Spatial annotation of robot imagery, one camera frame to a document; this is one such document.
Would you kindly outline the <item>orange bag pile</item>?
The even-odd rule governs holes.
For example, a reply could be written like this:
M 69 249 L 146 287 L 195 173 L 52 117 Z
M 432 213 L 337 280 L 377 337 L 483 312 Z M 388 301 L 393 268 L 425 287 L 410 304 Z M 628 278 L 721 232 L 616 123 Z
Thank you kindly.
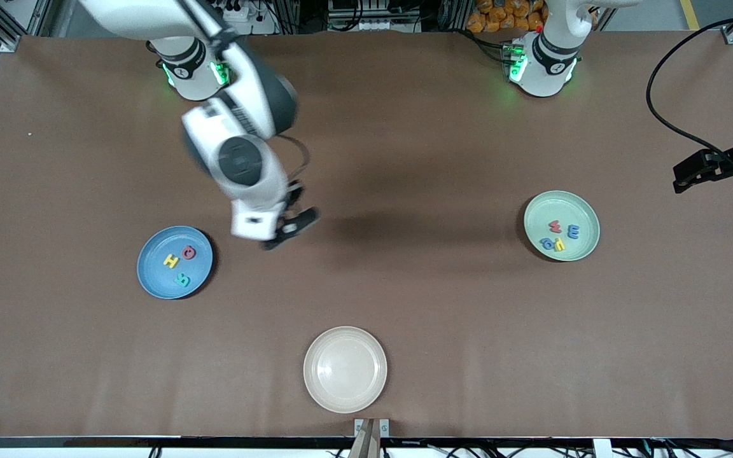
M 548 14 L 545 0 L 474 0 L 465 26 L 474 34 L 503 29 L 540 31 Z

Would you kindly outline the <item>brown table cover sheet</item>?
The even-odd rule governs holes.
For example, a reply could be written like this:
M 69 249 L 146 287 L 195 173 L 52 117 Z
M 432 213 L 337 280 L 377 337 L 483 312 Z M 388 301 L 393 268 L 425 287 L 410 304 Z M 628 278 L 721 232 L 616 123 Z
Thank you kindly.
M 302 363 L 355 326 L 389 358 L 363 415 L 396 435 L 733 437 L 733 182 L 675 194 L 696 145 L 644 102 L 682 37 L 593 34 L 549 99 L 455 34 L 250 38 L 298 92 L 320 210 L 273 251 L 230 234 L 143 43 L 23 39 L 0 57 L 0 436 L 350 434 Z M 598 215 L 586 258 L 527 240 L 552 190 Z M 136 270 L 170 226 L 213 245 L 179 300 Z

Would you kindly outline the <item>green plate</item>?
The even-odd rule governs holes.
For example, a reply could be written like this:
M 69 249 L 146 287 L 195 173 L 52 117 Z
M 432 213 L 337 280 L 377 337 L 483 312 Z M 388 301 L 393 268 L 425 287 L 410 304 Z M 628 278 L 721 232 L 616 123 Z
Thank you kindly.
M 549 230 L 548 223 L 553 220 L 559 220 L 562 233 Z M 601 223 L 592 206 L 579 195 L 568 191 L 552 190 L 535 195 L 527 203 L 522 223 L 527 240 L 539 253 L 563 263 L 586 258 L 596 249 L 601 237 Z M 580 227 L 578 240 L 567 237 L 568 225 Z M 566 249 L 561 252 L 544 249 L 539 240 L 546 237 L 552 240 L 560 237 Z

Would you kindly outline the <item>blue plate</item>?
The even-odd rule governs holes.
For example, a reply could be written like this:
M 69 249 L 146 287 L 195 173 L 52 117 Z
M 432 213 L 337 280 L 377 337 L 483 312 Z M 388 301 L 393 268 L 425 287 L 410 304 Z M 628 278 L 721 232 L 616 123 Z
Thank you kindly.
M 194 246 L 196 256 L 183 259 L 185 246 Z M 163 265 L 172 253 L 180 258 L 174 269 Z M 146 241 L 137 258 L 137 278 L 141 287 L 151 296 L 163 300 L 179 300 L 198 292 L 212 275 L 214 249 L 207 235 L 191 226 L 170 226 L 155 233 Z M 178 272 L 187 274 L 191 284 L 180 287 L 174 281 Z

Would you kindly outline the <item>tan wooden strip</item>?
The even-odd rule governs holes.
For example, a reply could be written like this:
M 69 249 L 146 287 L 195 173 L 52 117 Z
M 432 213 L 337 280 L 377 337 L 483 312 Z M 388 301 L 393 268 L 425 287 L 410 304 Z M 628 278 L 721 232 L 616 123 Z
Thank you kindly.
M 381 458 L 381 448 L 381 437 L 377 431 L 372 432 L 372 421 L 367 419 L 355 435 L 347 458 Z

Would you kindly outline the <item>metal edge bracket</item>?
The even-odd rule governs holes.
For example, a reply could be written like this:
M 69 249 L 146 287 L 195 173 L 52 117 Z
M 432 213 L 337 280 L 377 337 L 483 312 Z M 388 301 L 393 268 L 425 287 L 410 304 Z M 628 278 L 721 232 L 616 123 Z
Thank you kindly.
M 389 438 L 391 437 L 390 420 L 389 419 L 370 419 L 372 421 L 372 432 L 378 432 L 379 437 Z M 366 419 L 355 419 L 354 420 L 354 435 L 357 435 L 361 427 L 363 427 Z

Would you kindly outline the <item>white power strip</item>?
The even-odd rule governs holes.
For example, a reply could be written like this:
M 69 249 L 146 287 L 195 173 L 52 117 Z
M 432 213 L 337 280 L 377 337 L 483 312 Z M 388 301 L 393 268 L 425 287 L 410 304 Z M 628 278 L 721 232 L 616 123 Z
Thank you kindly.
M 222 17 L 227 22 L 248 22 L 254 15 L 249 0 L 216 0 L 216 5 L 221 8 Z

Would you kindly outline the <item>black electronics rack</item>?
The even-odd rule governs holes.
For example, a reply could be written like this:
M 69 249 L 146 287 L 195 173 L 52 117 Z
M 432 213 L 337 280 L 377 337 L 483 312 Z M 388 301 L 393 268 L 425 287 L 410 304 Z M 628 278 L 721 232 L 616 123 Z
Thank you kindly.
M 326 0 L 322 18 L 340 32 L 415 32 L 422 22 L 424 0 Z

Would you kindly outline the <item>beige plate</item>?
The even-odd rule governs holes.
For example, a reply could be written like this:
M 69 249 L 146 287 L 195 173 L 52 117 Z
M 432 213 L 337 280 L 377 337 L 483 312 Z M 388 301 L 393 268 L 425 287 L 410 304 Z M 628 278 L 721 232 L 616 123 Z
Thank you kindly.
M 381 396 L 389 363 L 382 345 L 368 331 L 338 326 L 309 345 L 303 377 L 309 396 L 338 414 L 363 411 Z

